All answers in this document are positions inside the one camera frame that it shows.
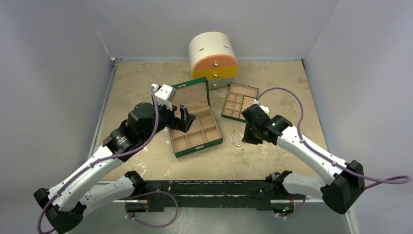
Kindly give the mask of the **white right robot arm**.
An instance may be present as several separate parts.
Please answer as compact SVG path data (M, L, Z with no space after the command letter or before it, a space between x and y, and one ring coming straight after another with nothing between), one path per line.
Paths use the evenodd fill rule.
M286 198L300 194L323 200L334 212L345 214L365 190L364 179L355 174L364 174L363 166L353 160L347 162L328 154L308 138L299 136L298 129L286 118L268 116L268 108L253 104L242 111L246 121L243 142L262 144L265 141L289 151L311 169L318 177L304 176L291 171L271 173L267 182L274 184L274 194ZM318 149L327 158L322 158L309 149Z

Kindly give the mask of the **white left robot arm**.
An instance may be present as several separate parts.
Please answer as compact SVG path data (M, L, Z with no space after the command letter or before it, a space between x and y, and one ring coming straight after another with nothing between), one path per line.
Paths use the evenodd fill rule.
M168 127L186 133L196 119L186 106L139 103L129 112L128 118L113 130L98 150L73 174L58 185L39 188L34 198L42 208L37 228L46 217L53 231L64 234L75 228L88 212L118 198L140 199L146 189L145 180L136 172L127 172L99 192L91 188L106 174L142 150L155 134Z

